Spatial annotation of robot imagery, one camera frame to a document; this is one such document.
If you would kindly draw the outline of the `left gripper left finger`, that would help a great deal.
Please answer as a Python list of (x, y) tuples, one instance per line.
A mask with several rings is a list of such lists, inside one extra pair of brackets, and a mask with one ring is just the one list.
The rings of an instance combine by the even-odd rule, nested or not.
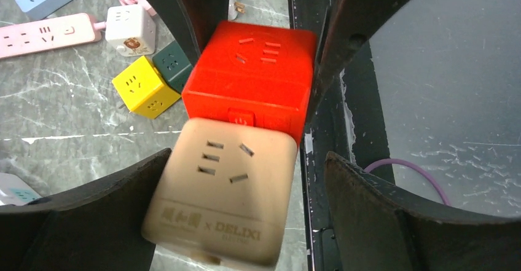
[(149, 270), (141, 225), (171, 154), (27, 205), (1, 207), (2, 270)]

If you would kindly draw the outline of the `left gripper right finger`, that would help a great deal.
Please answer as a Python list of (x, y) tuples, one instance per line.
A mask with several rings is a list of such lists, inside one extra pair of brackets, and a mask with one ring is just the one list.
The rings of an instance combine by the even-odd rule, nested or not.
[(344, 270), (519, 270), (520, 219), (443, 205), (335, 152), (324, 182)]

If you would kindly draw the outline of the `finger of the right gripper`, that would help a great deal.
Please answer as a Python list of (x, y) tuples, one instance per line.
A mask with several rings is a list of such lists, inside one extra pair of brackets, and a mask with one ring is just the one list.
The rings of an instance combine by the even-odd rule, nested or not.
[(353, 59), (360, 48), (410, 0), (336, 0), (327, 10), (316, 51), (315, 73), (306, 122), (334, 77)]
[(227, 19), (229, 0), (147, 0), (194, 65), (219, 22)]

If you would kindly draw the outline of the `dark green cube socket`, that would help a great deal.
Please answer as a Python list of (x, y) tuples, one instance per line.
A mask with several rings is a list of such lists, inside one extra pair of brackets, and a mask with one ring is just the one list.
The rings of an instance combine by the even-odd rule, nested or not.
[(165, 82), (178, 93), (192, 72), (193, 66), (177, 41), (168, 44), (152, 57), (152, 61)]

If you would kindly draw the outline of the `white cube socket top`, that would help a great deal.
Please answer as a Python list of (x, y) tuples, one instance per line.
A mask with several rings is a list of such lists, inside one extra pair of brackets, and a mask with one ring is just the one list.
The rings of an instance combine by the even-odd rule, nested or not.
[(110, 7), (105, 40), (122, 56), (135, 57), (155, 52), (156, 23), (139, 4)]

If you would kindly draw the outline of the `white long power strip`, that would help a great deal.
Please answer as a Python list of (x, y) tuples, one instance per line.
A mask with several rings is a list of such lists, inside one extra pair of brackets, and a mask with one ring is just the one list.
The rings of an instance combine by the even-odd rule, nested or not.
[(26, 205), (41, 196), (18, 176), (9, 173), (0, 173), (1, 179), (1, 206)]

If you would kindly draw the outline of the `red cube socket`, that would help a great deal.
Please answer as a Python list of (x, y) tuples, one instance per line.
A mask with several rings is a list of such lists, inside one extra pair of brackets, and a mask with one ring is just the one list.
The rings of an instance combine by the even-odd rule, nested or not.
[(188, 116), (276, 130), (300, 142), (316, 46), (308, 30), (220, 22), (182, 91)]

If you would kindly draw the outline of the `yellow cube socket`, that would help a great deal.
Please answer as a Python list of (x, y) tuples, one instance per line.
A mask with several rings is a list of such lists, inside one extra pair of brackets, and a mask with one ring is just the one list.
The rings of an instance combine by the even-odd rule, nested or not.
[(181, 99), (146, 56), (125, 68), (112, 84), (130, 112), (148, 119), (157, 118)]

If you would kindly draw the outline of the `pink power strip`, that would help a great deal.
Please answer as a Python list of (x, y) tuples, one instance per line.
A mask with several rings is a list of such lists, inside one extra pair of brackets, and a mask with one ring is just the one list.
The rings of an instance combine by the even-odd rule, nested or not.
[(89, 14), (46, 18), (1, 28), (1, 58), (97, 42), (101, 32)]

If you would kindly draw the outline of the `beige cube socket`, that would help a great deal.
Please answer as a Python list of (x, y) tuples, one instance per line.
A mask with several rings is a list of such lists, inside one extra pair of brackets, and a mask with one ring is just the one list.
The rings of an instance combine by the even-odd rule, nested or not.
[(297, 145), (283, 133), (210, 119), (183, 126), (141, 233), (196, 261), (274, 270)]

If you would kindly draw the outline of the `white cube socket small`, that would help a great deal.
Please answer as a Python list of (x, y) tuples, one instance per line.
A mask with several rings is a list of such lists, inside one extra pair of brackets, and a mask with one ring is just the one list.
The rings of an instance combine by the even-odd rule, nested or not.
[(245, 12), (245, 5), (237, 0), (229, 0), (228, 20), (232, 21), (238, 17), (238, 14)]

